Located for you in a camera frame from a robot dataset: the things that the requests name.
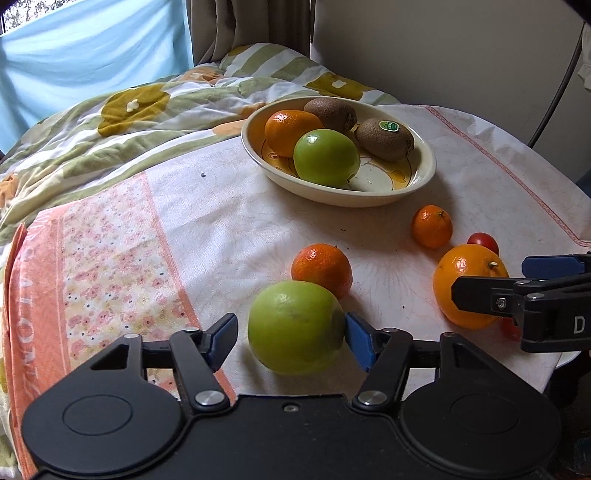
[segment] red cherry tomato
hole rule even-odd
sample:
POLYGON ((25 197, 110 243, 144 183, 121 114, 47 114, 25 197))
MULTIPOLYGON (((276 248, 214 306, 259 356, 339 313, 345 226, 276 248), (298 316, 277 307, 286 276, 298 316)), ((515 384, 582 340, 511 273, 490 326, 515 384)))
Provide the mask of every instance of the red cherry tomato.
POLYGON ((519 342, 521 340, 521 329, 513 325, 513 319, 503 317, 501 319, 501 332, 503 336, 512 342, 519 342))
POLYGON ((468 244, 482 245, 488 250, 492 250, 497 255, 499 254, 499 246, 496 241, 488 233, 477 232, 470 235, 470 238, 466 242, 468 244))

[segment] white tablecloth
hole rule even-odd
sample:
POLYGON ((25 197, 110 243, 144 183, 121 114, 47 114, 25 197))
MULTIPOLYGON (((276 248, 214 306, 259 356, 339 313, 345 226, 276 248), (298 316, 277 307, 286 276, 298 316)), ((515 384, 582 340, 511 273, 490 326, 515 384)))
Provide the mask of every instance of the white tablecloth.
MULTIPOLYGON (((353 267, 353 289, 342 301, 376 328, 398 327, 416 339, 456 330, 542 390, 559 358, 532 355, 503 339, 498 325, 455 329, 438 311, 431 275, 442 252, 410 238, 422 205, 445 208, 453 244, 476 231, 493 235, 511 276, 527 255, 568 254, 591 246, 591 200, 543 158, 503 130, 466 113, 418 106, 384 109, 411 125, 437 157, 433 181, 398 203, 344 209, 297 197, 271 183, 234 139, 147 171, 163 231, 188 297, 206 327, 235 312, 238 344, 224 371, 237 393, 353 394, 363 373, 347 349, 325 373, 274 375, 252 356, 246 339, 250 302, 289 277, 291 260, 315 242, 338 245, 353 267)), ((411 374, 407 392, 432 380, 411 374)))

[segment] orange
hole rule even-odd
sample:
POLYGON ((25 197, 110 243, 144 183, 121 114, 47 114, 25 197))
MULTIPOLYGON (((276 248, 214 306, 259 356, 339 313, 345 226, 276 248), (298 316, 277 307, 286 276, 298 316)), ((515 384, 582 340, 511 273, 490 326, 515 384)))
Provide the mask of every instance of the orange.
POLYGON ((432 249, 441 248, 452 238, 452 219, 444 209, 427 205, 414 214, 411 232, 420 245, 432 249))
POLYGON ((265 124, 265 139, 280 157, 293 157, 297 141, 308 132, 324 128, 320 118, 303 110, 280 110, 265 124))
POLYGON ((353 284, 353 272, 346 255, 327 244, 302 249, 291 264, 291 278, 316 283, 337 299, 347 295, 353 284))
POLYGON ((433 274, 433 293, 447 319, 460 327, 480 329, 498 317, 483 313, 463 312, 452 302, 452 285, 457 277, 508 277, 507 269, 496 253, 476 244, 452 248, 440 260, 433 274))

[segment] kiwi sticker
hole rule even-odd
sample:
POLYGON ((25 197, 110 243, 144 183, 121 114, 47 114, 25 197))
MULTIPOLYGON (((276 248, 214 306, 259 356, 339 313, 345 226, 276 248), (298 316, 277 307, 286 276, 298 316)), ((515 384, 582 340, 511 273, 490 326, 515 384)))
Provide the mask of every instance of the kiwi sticker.
POLYGON ((386 132, 397 132, 400 129, 400 125, 398 125, 396 122, 390 122, 388 120, 382 120, 379 123, 379 127, 382 130, 386 130, 386 132))

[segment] white ceramic bowl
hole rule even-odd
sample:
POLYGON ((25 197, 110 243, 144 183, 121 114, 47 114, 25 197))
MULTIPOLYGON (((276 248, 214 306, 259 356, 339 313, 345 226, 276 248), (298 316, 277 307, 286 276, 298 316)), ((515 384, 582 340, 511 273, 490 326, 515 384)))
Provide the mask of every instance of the white ceramic bowl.
POLYGON ((414 151, 398 162, 386 162, 370 155, 355 140, 352 129, 349 137, 358 145, 361 167, 357 175, 343 188, 324 187, 297 177, 292 158, 279 157, 265 142, 265 124, 279 110, 303 110, 304 105, 318 96, 281 100, 254 112, 242 126, 242 144, 263 172, 279 186, 315 202, 340 207, 373 207, 395 202, 424 187, 435 175, 436 161, 431 147, 405 122, 386 112, 354 100, 350 103, 357 113, 358 123, 368 118, 393 120, 407 127, 414 136, 414 151))

